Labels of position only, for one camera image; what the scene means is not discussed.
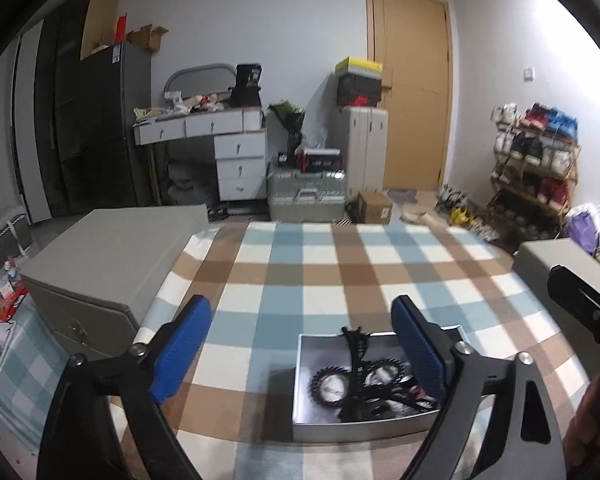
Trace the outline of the person's right hand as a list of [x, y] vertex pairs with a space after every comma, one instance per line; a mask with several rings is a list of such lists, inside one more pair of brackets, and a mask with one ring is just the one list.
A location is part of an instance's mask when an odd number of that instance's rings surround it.
[[600, 374], [586, 388], [562, 446], [568, 479], [600, 479]]

